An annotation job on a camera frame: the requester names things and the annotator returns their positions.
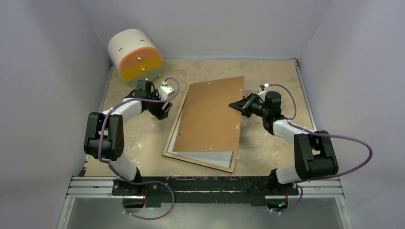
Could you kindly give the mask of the wooden picture frame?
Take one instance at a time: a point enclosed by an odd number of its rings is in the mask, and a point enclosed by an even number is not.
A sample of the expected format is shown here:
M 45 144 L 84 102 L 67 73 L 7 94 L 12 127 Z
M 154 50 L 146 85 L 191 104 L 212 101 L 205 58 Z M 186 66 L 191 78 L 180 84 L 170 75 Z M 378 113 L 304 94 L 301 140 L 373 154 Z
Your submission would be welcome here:
M 235 165 L 236 156 L 237 156 L 237 152 L 236 152 L 236 151 L 232 151 L 233 154 L 232 154 L 232 159 L 231 159 L 231 163 L 230 163 L 230 167 L 229 167 L 229 168 L 224 168 L 224 167 L 220 167 L 220 166 L 215 166 L 215 165 L 208 164 L 208 163 L 205 163 L 205 162 L 199 162 L 199 161 L 194 160 L 194 159 L 190 159 L 190 158 L 186 158 L 186 157 L 183 157 L 183 156 L 179 156 L 179 155 L 175 155 L 175 154 L 168 153 L 169 144 L 170 144 L 170 141 L 171 141 L 171 137 L 172 137 L 173 134 L 174 134 L 175 126 L 176 126 L 176 124 L 177 124 L 178 121 L 181 122 L 181 116 L 182 116 L 182 113 L 183 113 L 183 106 L 184 106 L 184 103 L 185 103 L 185 100 L 186 100 L 187 93 L 188 93 L 188 91 L 189 91 L 190 85 L 191 85 L 191 84 L 189 83 L 189 84 L 186 86 L 185 93 L 184 93 L 184 95 L 182 96 L 181 103 L 180 103 L 180 107 L 179 107 L 179 109 L 178 109 L 178 111 L 177 111 L 177 114 L 176 114 L 176 117 L 175 117 L 175 119 L 174 119 L 173 125 L 172 125 L 172 127 L 171 127 L 170 132 L 169 132 L 169 137 L 168 137 L 167 142 L 166 142 L 166 144 L 165 144 L 165 147 L 164 147 L 164 149 L 163 149 L 162 155 L 163 155 L 164 157 L 168 157 L 168 158 L 172 158 L 172 159 L 177 159 L 177 160 L 184 161 L 184 162 L 187 162 L 187 163 L 191 163 L 191 164 L 195 164 L 195 165 L 198 165 L 198 166 L 203 166 L 203 167 L 207 167 L 207 168 L 211 168 L 211 169 L 215 169 L 215 170 L 219 170 L 219 171 L 223 171 L 223 172 L 226 172 L 226 173 L 230 173 L 230 174 L 231 174 L 231 173 L 234 172 L 234 165 Z

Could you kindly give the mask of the brown cardboard backing board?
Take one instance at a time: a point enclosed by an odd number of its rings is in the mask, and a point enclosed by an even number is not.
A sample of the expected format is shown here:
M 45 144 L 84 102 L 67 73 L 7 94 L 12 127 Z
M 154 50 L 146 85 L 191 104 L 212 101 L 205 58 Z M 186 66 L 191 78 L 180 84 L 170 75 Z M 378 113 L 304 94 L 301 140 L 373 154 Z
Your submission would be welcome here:
M 229 107 L 243 98 L 244 76 L 189 85 L 174 150 L 238 151 L 242 115 Z

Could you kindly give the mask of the mountain landscape photo print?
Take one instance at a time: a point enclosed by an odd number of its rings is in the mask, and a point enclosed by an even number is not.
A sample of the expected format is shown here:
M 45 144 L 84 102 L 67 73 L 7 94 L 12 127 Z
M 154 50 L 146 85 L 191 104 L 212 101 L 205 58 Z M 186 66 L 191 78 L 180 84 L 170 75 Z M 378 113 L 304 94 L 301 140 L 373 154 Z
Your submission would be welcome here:
M 177 122 L 174 130 L 174 134 L 171 137 L 171 141 L 168 148 L 168 153 L 183 156 L 186 158 L 194 159 L 199 162 L 205 162 L 208 164 L 212 164 L 215 166 L 220 166 L 224 168 L 229 168 L 231 159 L 232 159 L 232 152 L 231 151 L 175 151 L 174 144 L 179 132 L 180 121 Z

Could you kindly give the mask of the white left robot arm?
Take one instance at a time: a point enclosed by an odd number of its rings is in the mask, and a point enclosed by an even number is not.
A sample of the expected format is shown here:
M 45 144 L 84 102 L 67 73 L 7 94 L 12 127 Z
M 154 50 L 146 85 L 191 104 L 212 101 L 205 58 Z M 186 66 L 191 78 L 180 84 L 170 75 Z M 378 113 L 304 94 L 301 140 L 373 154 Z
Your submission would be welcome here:
M 148 111 L 158 120 L 168 117 L 179 87 L 173 88 L 162 82 L 160 87 L 150 81 L 137 81 L 133 89 L 117 105 L 88 115 L 84 152 L 107 165 L 117 179 L 124 181 L 124 189 L 130 195 L 137 195 L 145 182 L 140 171 L 124 154 L 124 124 L 133 117 Z

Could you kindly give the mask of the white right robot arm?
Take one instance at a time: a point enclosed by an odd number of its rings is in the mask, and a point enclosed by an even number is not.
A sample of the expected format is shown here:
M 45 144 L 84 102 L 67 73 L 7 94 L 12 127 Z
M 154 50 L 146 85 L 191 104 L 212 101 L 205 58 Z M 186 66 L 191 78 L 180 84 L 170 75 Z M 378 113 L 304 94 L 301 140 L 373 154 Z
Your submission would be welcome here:
M 268 188 L 274 194 L 284 191 L 287 184 L 333 176 L 339 170 L 331 139 L 327 136 L 328 132 L 311 132 L 294 127 L 282 115 L 281 103 L 281 94 L 269 91 L 250 94 L 242 100 L 229 104 L 229 107 L 247 118 L 251 115 L 261 117 L 266 131 L 293 145 L 294 163 L 274 169 L 269 175 Z

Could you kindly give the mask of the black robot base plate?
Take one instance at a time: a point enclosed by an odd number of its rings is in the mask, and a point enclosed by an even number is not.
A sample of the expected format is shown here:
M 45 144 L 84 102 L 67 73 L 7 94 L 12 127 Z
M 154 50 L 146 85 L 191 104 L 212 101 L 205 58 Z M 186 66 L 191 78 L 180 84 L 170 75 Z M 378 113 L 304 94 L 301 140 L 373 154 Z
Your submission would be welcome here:
M 147 177 L 145 185 L 131 185 L 113 180 L 112 195 L 146 198 L 147 208 L 162 203 L 249 204 L 269 208 L 286 208 L 288 197 L 299 191 L 292 184 L 273 186 L 269 176 L 247 177 Z

